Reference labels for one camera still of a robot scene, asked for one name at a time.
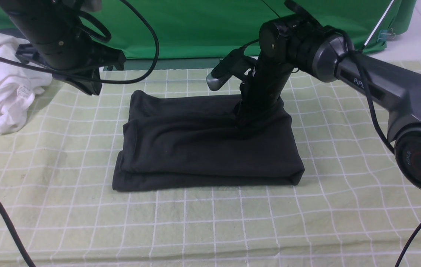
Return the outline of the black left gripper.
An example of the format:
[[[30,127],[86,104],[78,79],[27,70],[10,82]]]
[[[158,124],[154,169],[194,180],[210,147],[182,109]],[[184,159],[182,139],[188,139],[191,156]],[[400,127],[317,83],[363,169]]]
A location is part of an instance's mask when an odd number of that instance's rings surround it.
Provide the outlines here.
[[[38,22],[15,22],[15,26],[30,42],[21,44],[16,51],[16,58],[21,63],[34,63],[78,76],[61,78],[86,95],[99,96],[101,93],[99,67],[117,66],[120,70],[124,67],[125,56],[121,50],[92,40],[80,29]]]

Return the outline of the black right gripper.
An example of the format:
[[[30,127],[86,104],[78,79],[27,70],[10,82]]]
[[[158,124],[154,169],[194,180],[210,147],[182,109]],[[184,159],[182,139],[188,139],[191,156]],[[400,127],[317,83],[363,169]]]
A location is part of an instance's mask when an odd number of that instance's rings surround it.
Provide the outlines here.
[[[290,63],[258,61],[241,83],[241,101],[236,106],[236,123],[246,127],[265,120],[275,105],[295,67]]]

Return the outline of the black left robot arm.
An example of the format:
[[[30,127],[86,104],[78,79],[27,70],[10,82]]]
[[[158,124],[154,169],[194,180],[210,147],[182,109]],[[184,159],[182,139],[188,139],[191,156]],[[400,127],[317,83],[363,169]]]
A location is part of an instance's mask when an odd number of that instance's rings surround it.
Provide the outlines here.
[[[89,96],[101,92],[101,67],[124,69],[124,53],[106,46],[111,33],[90,14],[100,0],[0,0],[0,8],[28,40],[14,54],[25,66],[49,70]]]

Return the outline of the gray black right robot arm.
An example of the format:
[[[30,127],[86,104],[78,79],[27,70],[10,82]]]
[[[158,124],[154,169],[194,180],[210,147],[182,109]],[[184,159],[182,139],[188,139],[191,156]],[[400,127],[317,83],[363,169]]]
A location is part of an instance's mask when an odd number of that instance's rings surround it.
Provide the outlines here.
[[[421,189],[421,74],[355,51],[348,34],[321,26],[311,16],[289,15],[265,22],[260,55],[241,84],[239,119],[274,105],[294,68],[321,82],[342,81],[365,95],[368,105],[389,113],[387,134],[402,174]]]

